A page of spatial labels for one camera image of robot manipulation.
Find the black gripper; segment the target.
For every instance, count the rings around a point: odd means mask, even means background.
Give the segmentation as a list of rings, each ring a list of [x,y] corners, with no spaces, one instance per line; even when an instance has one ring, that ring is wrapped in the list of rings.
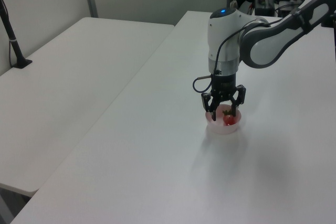
[[[212,76],[212,88],[209,93],[202,93],[203,108],[211,115],[213,121],[216,121],[216,110],[219,106],[218,101],[231,101],[231,112],[236,116],[236,110],[239,105],[244,104],[246,88],[243,85],[236,86],[236,75]]]

